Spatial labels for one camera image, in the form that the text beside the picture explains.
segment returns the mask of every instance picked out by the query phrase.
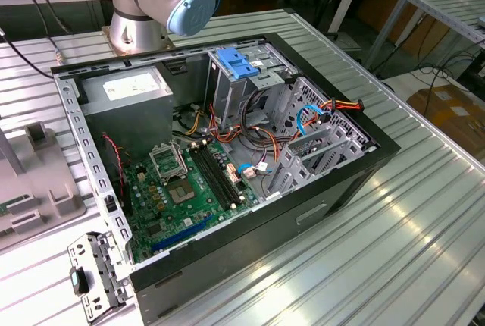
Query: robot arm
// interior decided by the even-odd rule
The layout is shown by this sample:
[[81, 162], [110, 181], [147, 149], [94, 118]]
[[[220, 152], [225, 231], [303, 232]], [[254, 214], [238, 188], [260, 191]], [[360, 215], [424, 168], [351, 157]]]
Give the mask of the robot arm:
[[200, 31], [214, 13], [215, 0], [113, 0], [111, 43], [127, 53], [163, 48], [165, 28], [180, 36]]

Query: blue pcie slot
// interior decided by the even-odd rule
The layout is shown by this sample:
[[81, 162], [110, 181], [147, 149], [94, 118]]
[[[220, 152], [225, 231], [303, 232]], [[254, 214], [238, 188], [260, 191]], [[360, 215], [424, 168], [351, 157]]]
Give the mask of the blue pcie slot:
[[187, 229], [182, 230], [181, 232], [175, 235], [172, 235], [171, 237], [168, 237], [167, 239], [163, 239], [162, 241], [159, 241], [158, 243], [152, 245], [152, 251], [155, 252], [158, 250], [162, 250], [164, 248], [168, 248], [170, 245], [175, 244], [181, 241], [182, 239], [185, 239], [186, 237], [189, 237], [193, 234], [196, 234], [201, 230], [204, 230], [205, 227], [207, 226], [208, 221], [210, 221], [211, 219], [212, 219], [212, 215], [208, 216], [207, 218], [198, 222], [197, 224], [192, 225], [191, 227], [188, 227]]

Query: aluminum extrusion table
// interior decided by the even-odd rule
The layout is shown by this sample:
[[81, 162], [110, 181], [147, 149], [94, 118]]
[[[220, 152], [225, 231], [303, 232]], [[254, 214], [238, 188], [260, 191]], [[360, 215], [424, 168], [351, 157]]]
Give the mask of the aluminum extrusion table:
[[411, 33], [423, 14], [429, 14], [471, 42], [482, 42], [482, 48], [485, 47], [485, 29], [477, 23], [479, 17], [485, 16], [485, 0], [398, 0], [369, 51], [364, 62], [366, 68], [374, 63], [380, 48], [408, 3], [415, 5], [419, 10], [409, 21], [396, 44]]
[[[485, 168], [296, 14], [218, 17], [194, 37], [171, 38], [185, 46], [267, 32], [279, 33], [350, 99], [362, 99], [366, 115], [402, 150], [351, 205], [158, 324], [466, 325], [485, 302]], [[69, 63], [114, 55], [102, 33], [56, 40]], [[44, 39], [17, 46], [42, 69], [55, 64]], [[0, 127], [13, 136], [44, 120], [87, 207], [81, 218], [0, 255], [0, 324], [85, 325], [66, 247], [105, 226], [54, 83], [5, 45], [0, 62]], [[103, 322], [138, 324], [134, 305]]]

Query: metal bracket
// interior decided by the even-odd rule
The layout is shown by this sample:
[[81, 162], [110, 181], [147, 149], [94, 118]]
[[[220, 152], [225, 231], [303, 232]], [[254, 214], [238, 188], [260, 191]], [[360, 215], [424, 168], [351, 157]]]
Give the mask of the metal bracket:
[[93, 324], [125, 306], [126, 285], [117, 280], [110, 257], [110, 233], [87, 233], [67, 248], [74, 292], [81, 297], [86, 320]]

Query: green motherboard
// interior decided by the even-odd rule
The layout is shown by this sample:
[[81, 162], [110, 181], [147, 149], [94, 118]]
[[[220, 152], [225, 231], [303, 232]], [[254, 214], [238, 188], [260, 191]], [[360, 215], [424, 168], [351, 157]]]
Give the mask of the green motherboard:
[[127, 220], [133, 233], [130, 245], [135, 262], [153, 256], [158, 251], [154, 249], [173, 246], [258, 204], [257, 196], [242, 178], [236, 184], [230, 182], [240, 202], [230, 207], [227, 202], [220, 203], [221, 188], [210, 188], [208, 179], [211, 178], [207, 176], [219, 169], [217, 175], [229, 180], [225, 168], [231, 161], [217, 142], [209, 143], [205, 150], [214, 159], [211, 164], [218, 165], [211, 167], [209, 174], [205, 162], [197, 156], [199, 153], [189, 149], [181, 152], [186, 175], [172, 177], [165, 183], [161, 182], [157, 169], [174, 169], [173, 157], [160, 156], [156, 161], [158, 168], [150, 159], [125, 168], [131, 198], [131, 214], [127, 214]]

